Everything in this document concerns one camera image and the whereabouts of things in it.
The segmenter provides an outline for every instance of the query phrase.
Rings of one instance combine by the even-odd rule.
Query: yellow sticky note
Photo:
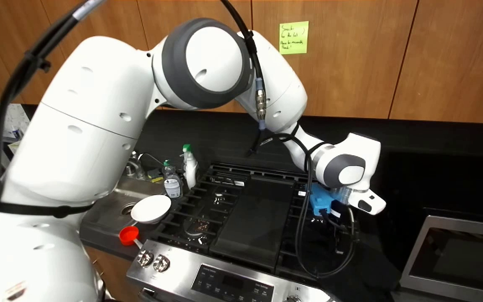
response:
[[[309,21],[290,21],[279,25],[280,53],[307,53]]]

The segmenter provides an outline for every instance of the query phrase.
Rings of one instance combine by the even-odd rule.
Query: sink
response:
[[[158,183],[123,176],[113,193],[97,199],[86,213],[81,223],[82,241],[96,246],[121,248],[118,241],[119,231],[134,223],[129,214],[131,208],[146,196],[163,193],[165,189]]]

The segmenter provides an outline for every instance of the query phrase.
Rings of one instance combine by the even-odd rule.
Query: oven door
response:
[[[483,300],[483,223],[426,216],[401,285],[460,300]]]

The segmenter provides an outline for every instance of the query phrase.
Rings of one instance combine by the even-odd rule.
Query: stainless steel oven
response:
[[[483,302],[483,221],[428,214],[403,270],[401,285]]]

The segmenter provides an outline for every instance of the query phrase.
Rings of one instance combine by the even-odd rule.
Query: blue object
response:
[[[344,203],[342,199],[344,194],[341,191],[342,189],[329,189],[319,183],[312,183],[309,196],[312,214],[322,216],[322,211],[331,214],[332,211],[331,206],[334,201]]]

